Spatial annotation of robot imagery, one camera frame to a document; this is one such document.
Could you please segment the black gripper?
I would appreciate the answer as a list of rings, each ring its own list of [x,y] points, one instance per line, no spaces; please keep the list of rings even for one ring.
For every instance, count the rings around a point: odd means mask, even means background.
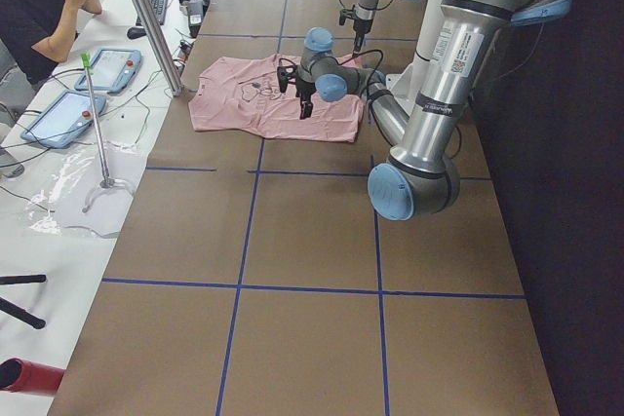
[[[277,67],[277,80],[280,92],[284,94],[289,85],[295,86],[295,96],[300,101],[300,120],[311,117],[313,103],[310,101],[315,93],[315,84],[311,78],[305,78],[300,66],[291,59],[280,58]]]
[[[361,8],[360,6],[341,9],[338,24],[343,26],[348,20],[353,21],[352,29],[355,32],[352,57],[359,57],[363,52],[361,48],[365,42],[366,35],[371,31],[371,10]]]

